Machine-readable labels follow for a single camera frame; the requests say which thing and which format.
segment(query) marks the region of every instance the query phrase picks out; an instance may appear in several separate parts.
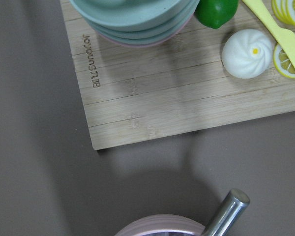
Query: bamboo cutting board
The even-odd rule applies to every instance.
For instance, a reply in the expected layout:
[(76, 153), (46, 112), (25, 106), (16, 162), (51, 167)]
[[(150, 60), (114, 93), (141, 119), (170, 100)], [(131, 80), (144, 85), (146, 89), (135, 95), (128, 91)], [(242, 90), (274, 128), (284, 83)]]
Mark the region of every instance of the bamboo cutting board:
[(295, 79), (273, 64), (249, 80), (223, 68), (223, 45), (239, 30), (261, 30), (275, 45), (242, 2), (220, 29), (192, 18), (171, 40), (144, 49), (108, 42), (60, 2), (95, 150), (295, 111)]

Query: stacked bowls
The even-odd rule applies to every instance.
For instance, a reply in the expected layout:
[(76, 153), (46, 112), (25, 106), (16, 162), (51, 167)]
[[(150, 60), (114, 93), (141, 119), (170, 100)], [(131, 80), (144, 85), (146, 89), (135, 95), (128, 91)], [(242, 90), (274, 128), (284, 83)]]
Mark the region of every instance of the stacked bowls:
[(101, 36), (128, 47), (160, 44), (178, 33), (200, 0), (70, 0)]

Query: gray table surface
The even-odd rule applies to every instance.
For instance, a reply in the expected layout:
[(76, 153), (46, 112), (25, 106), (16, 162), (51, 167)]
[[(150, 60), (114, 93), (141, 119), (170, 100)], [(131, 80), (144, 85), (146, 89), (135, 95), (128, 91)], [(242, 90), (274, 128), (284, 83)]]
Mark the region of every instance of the gray table surface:
[(295, 235), (295, 112), (96, 152), (60, 3), (0, 1), (0, 236), (205, 225), (233, 187), (251, 205), (230, 235)]

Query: silver metal rod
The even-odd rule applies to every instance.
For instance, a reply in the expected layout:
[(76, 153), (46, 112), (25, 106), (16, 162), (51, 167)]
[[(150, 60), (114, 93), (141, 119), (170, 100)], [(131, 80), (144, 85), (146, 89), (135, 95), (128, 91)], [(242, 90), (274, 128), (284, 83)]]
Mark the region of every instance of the silver metal rod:
[(250, 203), (239, 189), (231, 189), (201, 236), (224, 236)]

